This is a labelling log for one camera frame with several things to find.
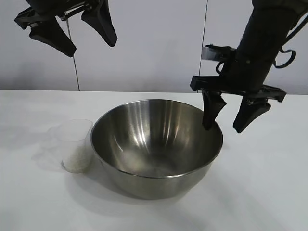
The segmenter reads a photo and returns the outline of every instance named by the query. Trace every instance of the black cable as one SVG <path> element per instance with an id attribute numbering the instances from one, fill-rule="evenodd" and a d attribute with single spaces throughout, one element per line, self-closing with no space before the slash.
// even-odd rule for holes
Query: black cable
<path id="1" fill-rule="evenodd" d="M 277 65 L 276 60 L 274 60 L 273 65 L 274 65 L 274 67 L 276 67 L 277 69 L 282 69 L 282 68 L 287 67 L 288 65 L 290 65 L 290 64 L 293 62 L 293 60 L 294 60 L 295 57 L 296 57 L 296 51 L 294 51 L 294 50 L 292 50 L 292 49 L 289 49 L 289 50 L 284 51 L 282 48 L 280 48 L 279 52 L 280 52 L 280 53 L 283 53 L 283 54 L 291 53 L 291 57 L 290 57 L 290 59 L 289 59 L 287 62 L 285 62 L 285 63 L 282 64 L 282 65 Z"/>
<path id="2" fill-rule="evenodd" d="M 219 70 L 219 68 L 220 68 L 220 66 L 222 65 L 224 63 L 224 61 L 220 61 L 218 64 L 217 64 L 217 66 L 216 66 L 216 72 L 217 72 L 217 74 L 221 74 L 221 71 Z"/>
<path id="3" fill-rule="evenodd" d="M 287 36 L 284 44 L 290 41 L 308 22 L 308 15 L 304 18 L 304 20 Z"/>

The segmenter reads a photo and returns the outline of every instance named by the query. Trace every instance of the plastic cup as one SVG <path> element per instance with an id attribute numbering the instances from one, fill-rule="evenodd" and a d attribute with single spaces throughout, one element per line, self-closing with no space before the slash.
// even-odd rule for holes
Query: plastic cup
<path id="1" fill-rule="evenodd" d="M 63 167 L 71 173 L 84 172 L 91 164 L 93 152 L 89 147 L 92 121 L 73 119 L 61 124 L 55 131 Z"/>

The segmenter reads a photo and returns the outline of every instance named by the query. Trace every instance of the white table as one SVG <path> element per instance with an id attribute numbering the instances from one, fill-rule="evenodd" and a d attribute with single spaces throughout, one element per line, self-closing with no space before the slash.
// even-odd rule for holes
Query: white table
<path id="1" fill-rule="evenodd" d="M 39 158 L 46 131 L 74 118 L 97 120 L 148 98 L 199 108 L 196 93 L 0 91 L 1 231 L 307 231 L 308 96 L 289 95 L 237 134 L 240 98 L 224 96 L 224 145 L 205 178 L 181 198 L 119 194 L 95 162 L 70 174 Z"/>

